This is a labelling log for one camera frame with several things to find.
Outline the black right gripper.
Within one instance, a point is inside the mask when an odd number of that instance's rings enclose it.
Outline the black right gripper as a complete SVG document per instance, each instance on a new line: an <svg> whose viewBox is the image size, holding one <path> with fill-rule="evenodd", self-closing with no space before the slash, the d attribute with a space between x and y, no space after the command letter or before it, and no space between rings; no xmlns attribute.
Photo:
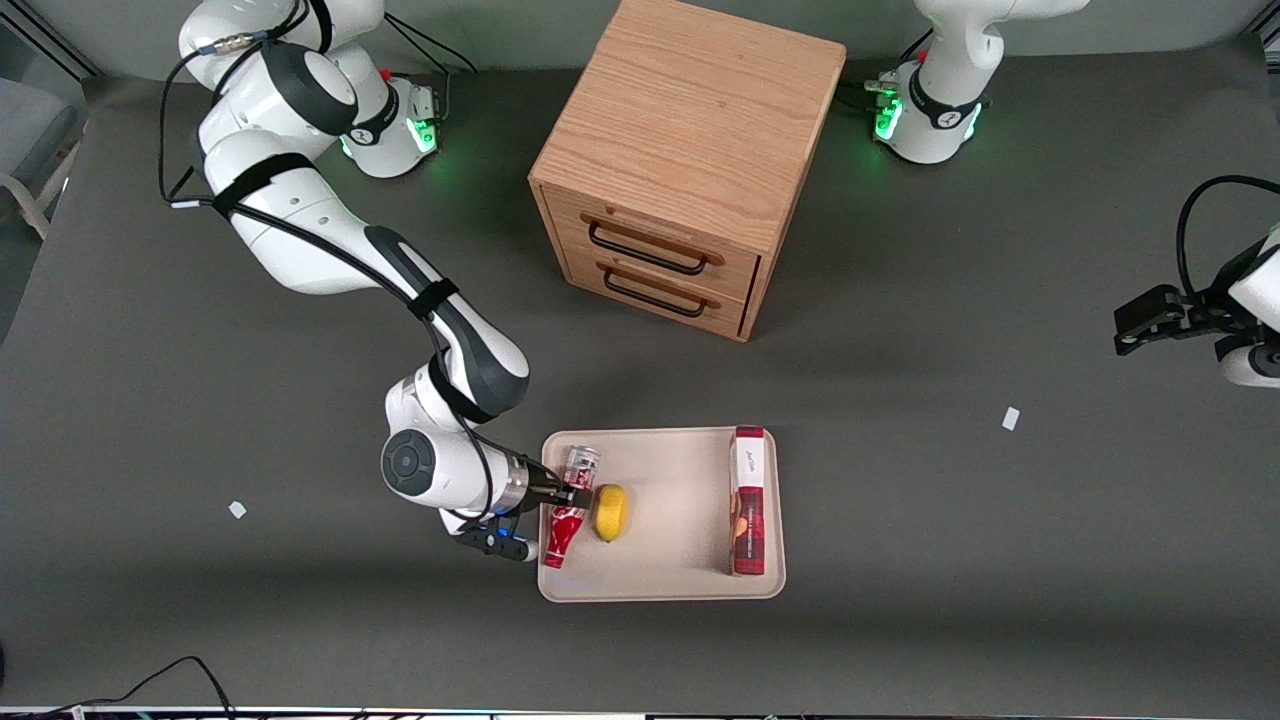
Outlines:
<svg viewBox="0 0 1280 720"><path fill-rule="evenodd" d="M556 478L539 477L531 479L522 497L522 514L535 512L543 505L558 506L591 506L594 501L593 488L562 484Z"/></svg>

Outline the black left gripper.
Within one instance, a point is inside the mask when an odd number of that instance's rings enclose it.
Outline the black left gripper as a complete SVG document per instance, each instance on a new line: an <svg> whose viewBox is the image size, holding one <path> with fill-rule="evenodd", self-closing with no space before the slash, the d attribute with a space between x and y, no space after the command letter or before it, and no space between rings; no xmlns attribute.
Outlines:
<svg viewBox="0 0 1280 720"><path fill-rule="evenodd" d="M1162 340L1190 340L1206 334L1252 337L1258 322L1234 300L1229 290L1249 270L1265 242L1258 240L1230 258L1213 281L1190 297L1189 311L1180 291L1172 284L1157 284L1116 309L1116 355L1125 357L1138 348Z"/></svg>

